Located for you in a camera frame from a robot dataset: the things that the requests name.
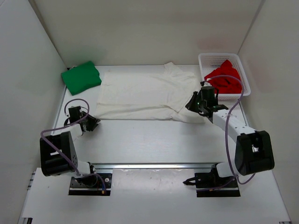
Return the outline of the green polo shirt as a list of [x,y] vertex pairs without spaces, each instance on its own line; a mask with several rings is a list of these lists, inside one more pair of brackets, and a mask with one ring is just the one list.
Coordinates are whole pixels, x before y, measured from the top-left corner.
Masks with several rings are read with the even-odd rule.
[[102,83],[100,73],[92,61],[71,68],[61,73],[61,76],[64,84],[73,96]]

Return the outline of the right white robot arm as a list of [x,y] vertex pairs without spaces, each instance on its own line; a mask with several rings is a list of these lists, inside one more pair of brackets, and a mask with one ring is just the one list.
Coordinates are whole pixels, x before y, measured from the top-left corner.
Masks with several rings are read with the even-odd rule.
[[208,118],[225,132],[228,161],[214,164],[208,173],[187,179],[184,181],[185,185],[210,183],[210,190],[214,190],[238,181],[239,176],[254,176],[275,167],[268,132],[257,131],[234,117],[232,109],[218,103],[218,92],[212,86],[204,86],[193,93],[185,107]]

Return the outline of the white t shirt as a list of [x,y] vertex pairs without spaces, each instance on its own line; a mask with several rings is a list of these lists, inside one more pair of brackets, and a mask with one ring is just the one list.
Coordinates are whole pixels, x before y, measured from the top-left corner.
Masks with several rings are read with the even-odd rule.
[[201,116],[186,108],[198,90],[197,76],[173,63],[165,64],[161,73],[109,71],[104,74],[94,115],[108,120],[203,123]]

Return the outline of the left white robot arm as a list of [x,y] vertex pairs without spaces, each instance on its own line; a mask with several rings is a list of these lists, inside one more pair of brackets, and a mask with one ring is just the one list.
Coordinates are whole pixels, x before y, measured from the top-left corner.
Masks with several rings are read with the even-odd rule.
[[94,131],[100,119],[89,115],[87,108],[83,111],[81,106],[70,107],[68,112],[63,127],[41,132],[41,170],[44,176],[69,175],[92,187],[103,180],[95,173],[93,164],[78,159],[74,141],[85,132]]

